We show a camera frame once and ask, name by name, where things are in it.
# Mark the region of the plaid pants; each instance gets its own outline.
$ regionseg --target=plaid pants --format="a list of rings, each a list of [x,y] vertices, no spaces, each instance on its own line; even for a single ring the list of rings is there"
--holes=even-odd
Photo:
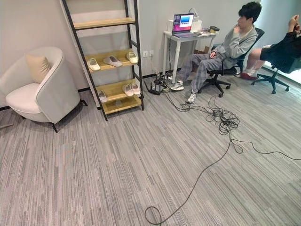
[[[179,71],[180,78],[183,82],[188,79],[193,68],[197,68],[197,75],[196,78],[192,80],[191,87],[193,92],[197,92],[208,78],[207,70],[213,71],[222,69],[221,55],[217,54],[214,59],[210,59],[210,53],[191,54]]]

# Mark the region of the tangled cable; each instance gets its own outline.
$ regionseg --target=tangled cable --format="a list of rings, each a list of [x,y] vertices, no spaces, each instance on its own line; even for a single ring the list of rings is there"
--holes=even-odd
[[[171,97],[169,96],[168,93],[166,93],[166,97],[168,99],[168,101],[176,108],[176,110],[180,111],[180,112],[188,112],[190,111],[191,109],[194,109],[194,110],[199,110],[199,111],[202,111],[204,113],[207,114],[206,116],[206,121],[208,122],[214,122],[216,127],[218,128],[219,130],[219,133],[221,135],[229,135],[229,144],[228,144],[228,148],[226,150],[226,152],[222,155],[221,158],[219,158],[217,161],[213,162],[212,164],[210,164],[209,166],[207,166],[205,169],[202,170],[202,172],[200,173],[200,175],[198,176],[191,192],[189,193],[189,195],[187,196],[186,200],[184,201],[184,203],[182,205],[180,205],[171,215],[169,215],[166,219],[162,220],[162,216],[161,216],[161,213],[159,211],[159,209],[157,207],[154,207],[154,206],[149,206],[145,212],[144,212],[144,216],[145,216],[145,219],[152,225],[161,225],[162,223],[166,222],[169,218],[171,218],[183,205],[185,205],[185,203],[188,201],[188,199],[190,198],[195,186],[197,185],[198,183],[198,180],[199,178],[201,177],[201,175],[208,169],[210,168],[211,166],[215,165],[216,163],[218,163],[220,160],[223,159],[223,157],[227,154],[229,148],[230,148],[230,145],[233,144],[234,146],[234,149],[236,151],[236,153],[238,154],[242,154],[243,153],[243,147],[238,145],[238,144],[235,144],[234,142],[242,142],[242,143],[251,143],[252,144],[252,147],[253,149],[258,152],[258,153],[261,153],[261,154],[271,154],[271,153],[280,153],[284,156],[286,156],[287,158],[289,159],[292,159],[292,160],[301,160],[301,159],[295,159],[295,158],[291,158],[289,157],[288,155],[282,153],[282,152],[269,152],[269,153],[263,153],[263,152],[260,152],[258,150],[255,149],[254,145],[252,142],[250,141],[240,141],[240,140],[235,140],[235,139],[232,139],[232,133],[231,131],[233,129],[236,129],[240,123],[238,117],[232,113],[231,111],[227,111],[227,110],[223,110],[222,108],[218,107],[216,104],[215,104],[215,100],[216,100],[216,96],[212,96],[208,102],[208,106],[205,106],[205,107],[201,107],[201,106],[196,106],[196,105],[190,105],[188,103],[185,103],[185,104],[180,104],[181,107],[178,107],[176,106]],[[157,213],[158,213],[158,216],[159,216],[159,222],[155,223],[155,222],[151,222],[148,218],[147,218],[147,212],[149,210],[155,210]]]

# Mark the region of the white armchair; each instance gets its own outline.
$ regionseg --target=white armchair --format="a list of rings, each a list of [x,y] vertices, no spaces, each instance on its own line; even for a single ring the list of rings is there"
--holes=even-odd
[[[15,62],[0,78],[0,90],[15,112],[24,118],[55,125],[81,101],[63,52],[56,47],[42,47],[30,52],[45,56],[51,66],[42,83],[33,81],[25,56]]]

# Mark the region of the white desk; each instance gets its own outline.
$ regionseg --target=white desk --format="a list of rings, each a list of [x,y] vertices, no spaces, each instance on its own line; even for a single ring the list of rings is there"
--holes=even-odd
[[[179,60],[179,54],[180,54],[180,47],[181,47],[181,43],[182,42],[186,42],[186,41],[194,41],[193,43],[193,47],[192,47],[192,53],[194,52],[194,49],[196,47],[196,43],[197,40],[205,38],[210,36],[211,37],[211,41],[210,41],[210,45],[209,45],[209,50],[212,49],[212,46],[214,44],[214,38],[216,37],[218,33],[204,33],[201,34],[199,36],[194,36],[194,37],[189,37],[189,38],[178,38],[175,37],[171,34],[171,32],[164,32],[164,53],[163,53],[163,72],[162,74],[165,75],[166,72],[166,58],[167,58],[167,39],[171,39],[177,42],[177,48],[175,51],[175,57],[174,57],[174,72],[173,72],[173,80],[172,83],[175,83],[175,75],[177,73],[177,68],[178,68],[178,60]]]

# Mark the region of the gray carpet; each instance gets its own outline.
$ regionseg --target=gray carpet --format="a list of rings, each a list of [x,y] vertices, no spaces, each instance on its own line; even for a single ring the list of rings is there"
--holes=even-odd
[[[235,77],[216,103],[240,119],[233,138],[252,141],[262,152],[301,158],[301,89],[250,85]],[[214,87],[198,95],[205,106]],[[181,113],[165,95],[145,92],[139,107],[109,116],[97,111],[89,91],[51,125],[0,112],[0,224],[6,226],[147,226],[154,205],[166,218],[181,205],[200,172],[218,160],[227,136],[197,111]],[[170,93],[180,104],[189,86]],[[188,202],[162,225],[301,225],[301,161],[262,155],[243,144],[200,178]]]

